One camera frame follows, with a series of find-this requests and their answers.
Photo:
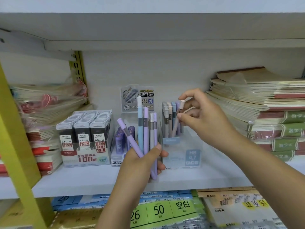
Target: forearm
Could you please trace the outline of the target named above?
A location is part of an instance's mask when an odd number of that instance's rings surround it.
[[[223,151],[290,228],[305,225],[305,176],[242,135]]]
[[[120,202],[118,199],[109,198],[95,229],[127,229],[130,228],[132,206]]]

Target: fingernail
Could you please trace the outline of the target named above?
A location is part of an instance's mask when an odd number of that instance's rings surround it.
[[[160,144],[157,144],[157,145],[156,145],[156,148],[157,148],[158,150],[160,150],[160,151],[162,150],[162,146],[161,146]]]

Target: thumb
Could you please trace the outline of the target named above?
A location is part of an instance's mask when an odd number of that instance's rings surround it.
[[[143,159],[149,164],[149,168],[153,165],[154,161],[160,156],[162,146],[157,144],[152,150],[144,155]]]
[[[195,127],[198,124],[198,119],[191,117],[185,113],[178,113],[177,118],[193,130],[195,130]]]

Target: person's right hand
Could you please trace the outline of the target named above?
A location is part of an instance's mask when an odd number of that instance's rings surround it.
[[[184,92],[179,100],[188,97],[192,98],[185,102],[182,113],[178,113],[177,118],[192,128],[204,142],[224,151],[236,139],[243,137],[229,122],[219,105],[209,100],[199,88]]]

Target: person's left hand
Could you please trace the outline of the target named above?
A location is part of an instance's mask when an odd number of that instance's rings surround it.
[[[162,150],[160,144],[142,158],[139,158],[135,150],[131,148],[122,162],[111,197],[115,196],[116,200],[120,204],[126,204],[126,207],[136,208],[140,195],[149,181],[150,168],[159,156],[168,156],[168,152]],[[165,165],[161,161],[158,161],[157,167],[158,174],[165,170]]]

